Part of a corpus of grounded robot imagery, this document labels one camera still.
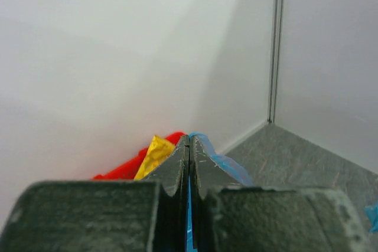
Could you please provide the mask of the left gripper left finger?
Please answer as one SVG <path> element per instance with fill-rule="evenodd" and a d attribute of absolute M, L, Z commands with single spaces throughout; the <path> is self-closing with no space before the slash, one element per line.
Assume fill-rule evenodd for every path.
<path fill-rule="evenodd" d="M 184 251 L 189 137 L 139 181 L 43 181 L 17 199 L 2 251 Z"/>

